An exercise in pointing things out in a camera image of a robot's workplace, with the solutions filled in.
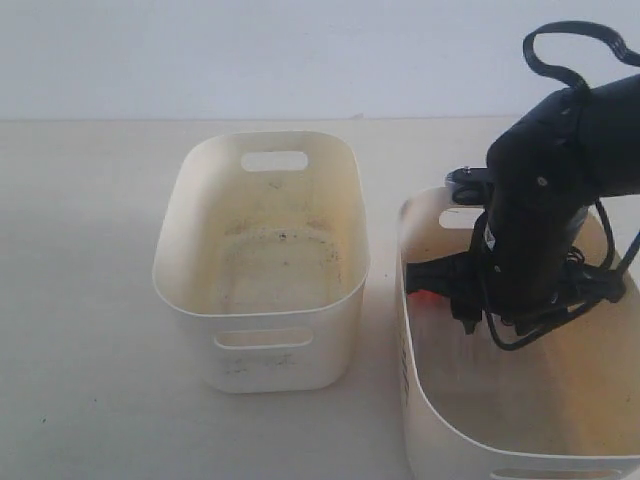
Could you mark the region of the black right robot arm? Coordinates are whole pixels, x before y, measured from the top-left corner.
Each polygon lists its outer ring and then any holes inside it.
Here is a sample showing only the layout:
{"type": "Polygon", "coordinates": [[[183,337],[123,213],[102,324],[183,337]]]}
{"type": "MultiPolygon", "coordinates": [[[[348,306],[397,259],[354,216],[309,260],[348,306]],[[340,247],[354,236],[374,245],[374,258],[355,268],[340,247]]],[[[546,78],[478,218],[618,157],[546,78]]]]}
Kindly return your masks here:
{"type": "Polygon", "coordinates": [[[575,240],[590,208],[639,191],[638,77],[552,93],[490,146],[484,167],[447,181],[455,204],[482,214],[467,250],[407,264],[407,293],[442,295],[467,333],[502,322],[520,343],[617,302],[638,246],[589,265],[575,240]]]}

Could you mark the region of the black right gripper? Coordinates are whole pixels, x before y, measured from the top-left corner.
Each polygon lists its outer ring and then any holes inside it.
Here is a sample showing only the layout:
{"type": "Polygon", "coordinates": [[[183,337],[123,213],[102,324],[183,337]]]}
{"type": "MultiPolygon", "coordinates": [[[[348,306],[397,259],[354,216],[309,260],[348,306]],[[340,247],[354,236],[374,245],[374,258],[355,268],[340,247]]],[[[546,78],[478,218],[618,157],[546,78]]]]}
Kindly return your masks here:
{"type": "Polygon", "coordinates": [[[426,291],[448,298],[451,316],[466,335],[473,334],[482,319],[497,335],[486,279],[482,261],[470,252],[407,263],[407,294],[426,291]]]}

